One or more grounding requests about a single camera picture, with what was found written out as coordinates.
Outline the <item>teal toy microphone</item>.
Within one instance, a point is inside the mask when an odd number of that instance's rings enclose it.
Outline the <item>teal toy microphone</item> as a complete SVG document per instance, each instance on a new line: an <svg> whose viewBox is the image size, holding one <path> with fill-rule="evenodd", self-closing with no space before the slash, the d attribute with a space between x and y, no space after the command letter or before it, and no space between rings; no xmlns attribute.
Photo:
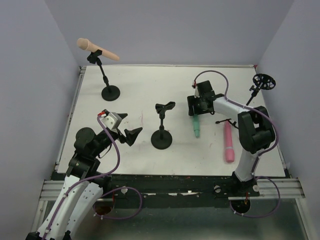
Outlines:
<svg viewBox="0 0 320 240"><path fill-rule="evenodd" d="M199 121L199 116L195 114L192 117L192 125L193 125L193 132L196 138L200 137L200 121Z"/></svg>

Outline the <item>beige toy microphone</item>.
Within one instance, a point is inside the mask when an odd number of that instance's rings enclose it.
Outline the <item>beige toy microphone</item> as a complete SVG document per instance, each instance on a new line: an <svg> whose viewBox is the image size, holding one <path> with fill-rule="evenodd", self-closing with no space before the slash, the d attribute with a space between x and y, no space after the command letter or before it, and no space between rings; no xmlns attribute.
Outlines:
<svg viewBox="0 0 320 240"><path fill-rule="evenodd" d="M79 38L76 42L77 46L84 50L84 51L88 51L88 52L96 52L97 50L101 50L102 51L102 56L106 57L108 59L114 60L114 61L119 61L120 57L118 55L116 55L115 53L112 53L102 47L97 46L96 44L92 43L91 41L89 41L87 38Z"/></svg>

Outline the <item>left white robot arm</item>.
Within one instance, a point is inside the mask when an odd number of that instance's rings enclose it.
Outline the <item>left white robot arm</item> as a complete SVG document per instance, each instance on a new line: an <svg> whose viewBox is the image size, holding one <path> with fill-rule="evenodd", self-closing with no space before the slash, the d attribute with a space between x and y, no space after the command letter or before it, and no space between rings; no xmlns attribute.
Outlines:
<svg viewBox="0 0 320 240"><path fill-rule="evenodd" d="M62 189L44 222L35 232L30 232L28 240L71 240L87 213L103 194L111 194L111 174L98 172L101 152L113 146L116 154L120 150L116 144L132 146L142 127L121 132L119 125L127 117L126 113L115 113L106 109L97 115L102 127L98 134L90 127L77 131L74 154L69 161Z"/></svg>

